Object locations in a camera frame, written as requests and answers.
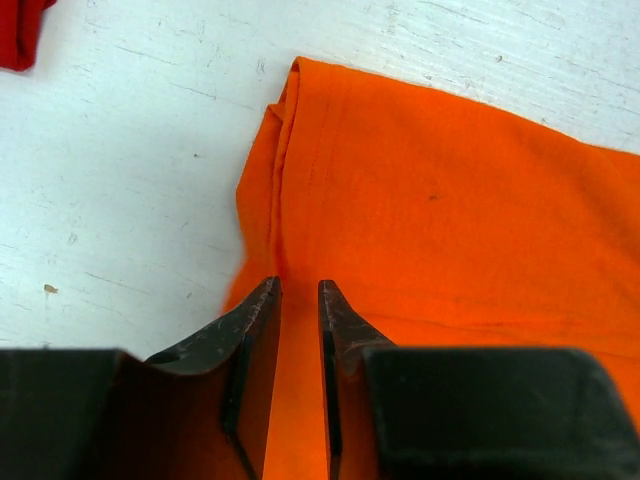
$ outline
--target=scratched white surface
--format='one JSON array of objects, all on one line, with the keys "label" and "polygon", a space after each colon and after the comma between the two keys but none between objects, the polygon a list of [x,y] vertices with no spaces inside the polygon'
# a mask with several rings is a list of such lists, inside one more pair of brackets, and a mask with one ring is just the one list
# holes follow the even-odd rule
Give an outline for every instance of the scratched white surface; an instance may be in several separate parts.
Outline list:
[{"label": "scratched white surface", "polygon": [[640,153],[638,25],[636,0],[59,0],[36,67],[0,71],[0,348],[146,356],[214,318],[296,55]]}]

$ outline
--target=folded cloth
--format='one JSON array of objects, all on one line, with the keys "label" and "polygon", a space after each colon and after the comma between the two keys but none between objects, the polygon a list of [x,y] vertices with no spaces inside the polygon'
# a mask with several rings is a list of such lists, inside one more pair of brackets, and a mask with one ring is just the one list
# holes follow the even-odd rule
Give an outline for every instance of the folded cloth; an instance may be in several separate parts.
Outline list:
[{"label": "folded cloth", "polygon": [[36,60],[42,11],[56,0],[0,0],[0,67],[23,71]]},{"label": "folded cloth", "polygon": [[321,279],[401,345],[586,349],[640,425],[640,157],[299,58],[237,207],[227,308],[283,280],[265,478],[327,478]]}]

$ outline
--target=orange garment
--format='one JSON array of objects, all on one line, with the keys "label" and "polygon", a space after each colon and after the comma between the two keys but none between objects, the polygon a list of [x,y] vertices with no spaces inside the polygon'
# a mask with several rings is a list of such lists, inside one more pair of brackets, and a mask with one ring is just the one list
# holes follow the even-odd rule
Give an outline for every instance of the orange garment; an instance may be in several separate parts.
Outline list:
[{"label": "orange garment", "polygon": [[283,280],[266,479],[327,478],[321,279],[401,345],[584,348],[640,425],[640,157],[299,58],[237,205],[227,306]]}]

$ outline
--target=orange cloth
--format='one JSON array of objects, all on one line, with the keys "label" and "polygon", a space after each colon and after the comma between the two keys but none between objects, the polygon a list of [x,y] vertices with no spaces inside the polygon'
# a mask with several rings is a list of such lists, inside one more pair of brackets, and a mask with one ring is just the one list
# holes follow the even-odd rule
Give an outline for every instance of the orange cloth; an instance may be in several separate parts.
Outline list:
[{"label": "orange cloth", "polygon": [[640,425],[640,157],[299,58],[237,204],[227,306],[283,280],[266,479],[327,478],[321,279],[401,345],[584,348]]}]

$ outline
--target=white surface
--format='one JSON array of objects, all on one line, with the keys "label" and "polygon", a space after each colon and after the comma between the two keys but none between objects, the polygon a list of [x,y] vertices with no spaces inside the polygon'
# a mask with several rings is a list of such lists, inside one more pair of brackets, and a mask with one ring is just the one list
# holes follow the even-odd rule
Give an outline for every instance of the white surface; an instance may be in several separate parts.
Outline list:
[{"label": "white surface", "polygon": [[146,356],[213,319],[296,55],[640,152],[638,25],[636,0],[59,0],[36,67],[0,72],[0,347]]}]

